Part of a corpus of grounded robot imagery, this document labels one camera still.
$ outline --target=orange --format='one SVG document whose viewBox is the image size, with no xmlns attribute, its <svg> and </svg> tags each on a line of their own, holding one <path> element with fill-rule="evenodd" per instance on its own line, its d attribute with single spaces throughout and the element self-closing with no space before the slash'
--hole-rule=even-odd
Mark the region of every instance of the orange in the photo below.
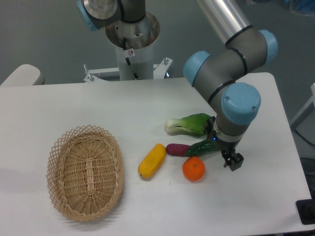
<svg viewBox="0 0 315 236">
<path fill-rule="evenodd" d="M 205 172 L 205 164 L 196 156 L 190 157 L 183 163 L 183 173 L 191 181 L 201 179 Z"/>
</svg>

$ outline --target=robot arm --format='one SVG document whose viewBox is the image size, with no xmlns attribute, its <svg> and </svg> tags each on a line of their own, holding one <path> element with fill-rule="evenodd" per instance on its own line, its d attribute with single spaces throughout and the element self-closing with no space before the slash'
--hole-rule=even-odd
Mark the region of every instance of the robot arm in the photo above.
<svg viewBox="0 0 315 236">
<path fill-rule="evenodd" d="M 259 92 L 236 80 L 272 60 L 278 51 L 275 37 L 256 31 L 234 0 L 197 0 L 226 50 L 216 57 L 205 51 L 192 55 L 184 75 L 217 113 L 208 125 L 208 139 L 221 150 L 225 167 L 241 167 L 235 152 L 260 106 Z"/>
<path fill-rule="evenodd" d="M 234 171 L 244 160 L 235 148 L 260 106 L 259 92 L 236 80 L 272 60 L 278 45 L 271 33 L 252 27 L 235 0 L 196 2 L 226 50 L 215 57 L 205 51 L 195 53 L 185 63 L 184 76 L 217 113 L 216 118 L 207 122 L 207 138 L 221 150 L 224 166 Z M 145 0 L 80 0 L 78 7 L 90 28 L 100 29 L 119 21 L 114 28 L 107 27 L 107 31 L 113 34 L 110 41 L 124 50 L 128 46 L 146 47 L 159 34 L 158 26 L 155 34 L 150 31 L 155 27 L 151 27 L 153 20 L 147 20 Z M 126 62 L 131 68 L 131 79 L 133 75 L 139 78 L 128 58 Z"/>
<path fill-rule="evenodd" d="M 79 0 L 77 6 L 91 30 L 118 20 L 137 23 L 146 15 L 145 0 Z"/>
</svg>

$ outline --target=wicker basket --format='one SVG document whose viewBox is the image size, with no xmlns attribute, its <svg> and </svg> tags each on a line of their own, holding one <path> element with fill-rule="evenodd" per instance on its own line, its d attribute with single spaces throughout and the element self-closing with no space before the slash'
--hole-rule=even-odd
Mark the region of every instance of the wicker basket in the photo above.
<svg viewBox="0 0 315 236">
<path fill-rule="evenodd" d="M 51 202 L 75 221 L 99 218 L 120 198 L 124 169 L 119 146 L 106 130 L 83 126 L 66 132 L 48 161 Z"/>
</svg>

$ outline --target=black ring band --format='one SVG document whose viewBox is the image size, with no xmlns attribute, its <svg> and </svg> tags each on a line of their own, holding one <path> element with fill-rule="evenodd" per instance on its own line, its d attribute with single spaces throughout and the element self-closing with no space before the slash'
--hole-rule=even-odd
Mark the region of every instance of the black ring band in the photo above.
<svg viewBox="0 0 315 236">
<path fill-rule="evenodd" d="M 221 84 L 219 87 L 217 87 L 217 89 L 211 94 L 211 96 L 209 97 L 208 99 L 208 104 L 210 104 L 210 102 L 212 101 L 212 99 L 218 94 L 218 92 L 221 91 L 222 88 L 224 88 L 225 86 L 227 85 L 230 85 L 232 83 L 235 83 L 234 80 L 229 80 L 229 81 L 226 81 L 225 83 Z"/>
<path fill-rule="evenodd" d="M 224 44 L 225 47 L 227 47 L 228 44 L 229 44 L 234 38 L 236 38 L 236 37 L 239 36 L 241 33 L 243 33 L 244 31 L 246 31 L 246 30 L 248 30 L 248 29 L 250 29 L 250 28 L 252 28 L 252 25 L 246 26 L 245 28 L 243 28 L 243 29 L 241 29 L 240 31 L 238 31 L 235 35 L 233 35 L 232 37 L 230 37 L 230 38 L 227 40 L 227 42 Z"/>
<path fill-rule="evenodd" d="M 245 56 L 240 51 L 238 51 L 236 48 L 229 48 L 229 49 L 235 51 L 237 53 L 237 55 L 241 58 L 243 66 L 244 66 L 244 75 L 246 75 L 247 74 L 247 63 L 246 63 Z"/>
</svg>

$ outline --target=white chair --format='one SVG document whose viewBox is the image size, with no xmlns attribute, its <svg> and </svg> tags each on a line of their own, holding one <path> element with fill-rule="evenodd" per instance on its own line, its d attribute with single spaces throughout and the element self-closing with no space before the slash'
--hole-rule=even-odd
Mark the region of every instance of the white chair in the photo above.
<svg viewBox="0 0 315 236">
<path fill-rule="evenodd" d="M 0 87 L 32 86 L 42 85 L 45 79 L 35 66 L 24 64 L 19 66 L 0 85 Z"/>
</svg>

